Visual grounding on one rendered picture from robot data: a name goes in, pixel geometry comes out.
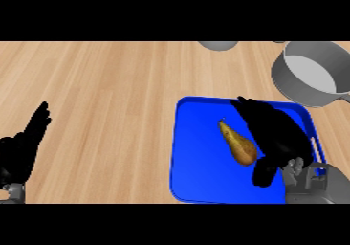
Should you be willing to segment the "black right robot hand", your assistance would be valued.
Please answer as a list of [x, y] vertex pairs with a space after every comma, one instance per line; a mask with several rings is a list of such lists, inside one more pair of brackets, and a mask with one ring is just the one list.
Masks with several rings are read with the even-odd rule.
[[293, 118], [268, 102], [238, 97], [231, 104], [265, 154], [256, 162], [251, 180], [254, 186], [266, 188], [276, 170], [285, 168], [291, 160], [302, 160], [303, 168], [313, 163], [312, 143]]

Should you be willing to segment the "brown pear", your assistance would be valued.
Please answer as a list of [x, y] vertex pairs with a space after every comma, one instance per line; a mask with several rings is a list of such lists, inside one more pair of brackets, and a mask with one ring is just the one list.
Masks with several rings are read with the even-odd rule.
[[235, 129], [226, 124], [225, 120], [219, 121], [219, 128], [235, 160], [243, 166], [250, 166], [257, 160], [256, 145], [238, 134]]

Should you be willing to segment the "grey pot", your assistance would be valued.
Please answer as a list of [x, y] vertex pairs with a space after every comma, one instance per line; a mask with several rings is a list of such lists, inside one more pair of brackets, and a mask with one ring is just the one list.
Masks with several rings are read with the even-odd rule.
[[290, 41], [271, 78], [282, 95], [303, 106], [350, 103], [350, 53], [331, 41]]

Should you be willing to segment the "grey round object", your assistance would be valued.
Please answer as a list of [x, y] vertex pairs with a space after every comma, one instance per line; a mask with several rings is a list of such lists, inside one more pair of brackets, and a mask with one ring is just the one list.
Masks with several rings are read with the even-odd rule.
[[237, 41], [201, 41], [201, 45], [216, 52], [229, 51], [238, 45]]

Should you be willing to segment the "blue tray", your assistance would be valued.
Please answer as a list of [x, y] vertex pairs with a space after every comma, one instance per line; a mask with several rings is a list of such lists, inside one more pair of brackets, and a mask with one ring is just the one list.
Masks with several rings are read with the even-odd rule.
[[238, 134], [251, 133], [231, 102], [222, 98], [185, 97], [175, 111], [170, 190], [186, 203], [282, 204], [285, 186], [276, 174], [269, 187], [253, 185], [253, 166], [243, 166], [220, 133], [226, 123]]

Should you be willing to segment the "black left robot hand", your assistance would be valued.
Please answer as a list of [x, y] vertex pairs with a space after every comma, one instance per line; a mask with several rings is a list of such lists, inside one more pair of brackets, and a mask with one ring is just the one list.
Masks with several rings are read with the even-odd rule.
[[24, 184], [31, 176], [42, 140], [50, 123], [47, 102], [39, 106], [25, 129], [0, 139], [0, 189]]

